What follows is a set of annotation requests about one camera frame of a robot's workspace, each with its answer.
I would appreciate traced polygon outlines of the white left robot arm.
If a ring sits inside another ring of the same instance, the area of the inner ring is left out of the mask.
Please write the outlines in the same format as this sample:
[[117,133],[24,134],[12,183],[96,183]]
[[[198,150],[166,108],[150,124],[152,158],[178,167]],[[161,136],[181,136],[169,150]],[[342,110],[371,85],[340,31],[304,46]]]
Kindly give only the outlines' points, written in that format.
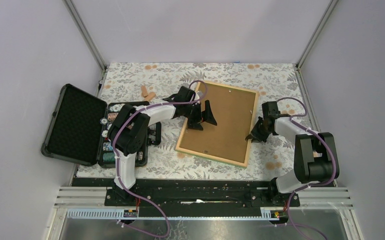
[[119,188],[116,199],[131,205],[136,193],[131,189],[136,183],[135,161],[137,152],[146,141],[149,126],[178,117],[187,119],[187,127],[202,131],[202,123],[217,126],[209,100],[204,93],[182,86],[179,91],[163,99],[161,103],[135,107],[125,104],[119,111],[107,133],[115,158],[115,185]]

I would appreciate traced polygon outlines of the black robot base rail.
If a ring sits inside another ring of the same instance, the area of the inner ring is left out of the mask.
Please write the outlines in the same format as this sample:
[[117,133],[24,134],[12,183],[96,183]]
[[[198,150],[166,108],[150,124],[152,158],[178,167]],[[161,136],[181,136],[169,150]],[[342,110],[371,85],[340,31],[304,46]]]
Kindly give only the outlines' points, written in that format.
[[130,191],[142,196],[141,200],[117,188],[111,178],[75,178],[72,186],[111,188],[117,203],[134,204],[135,207],[153,206],[162,215],[166,214],[160,204],[165,201],[233,201],[245,207],[282,207],[284,210],[287,204],[274,204],[266,200],[264,192],[269,183],[270,181],[138,179]]

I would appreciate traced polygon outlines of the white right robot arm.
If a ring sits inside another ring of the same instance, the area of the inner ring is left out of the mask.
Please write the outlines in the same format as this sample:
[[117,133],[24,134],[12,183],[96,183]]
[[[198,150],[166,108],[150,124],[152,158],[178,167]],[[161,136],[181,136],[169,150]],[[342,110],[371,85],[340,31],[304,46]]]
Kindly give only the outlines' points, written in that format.
[[288,204],[296,192],[327,186],[338,178],[338,157],[331,133],[312,130],[295,121],[292,115],[281,113],[277,101],[264,102],[261,106],[262,116],[245,139],[265,143],[269,136],[282,136],[294,146],[293,169],[273,178],[263,194],[270,204]]

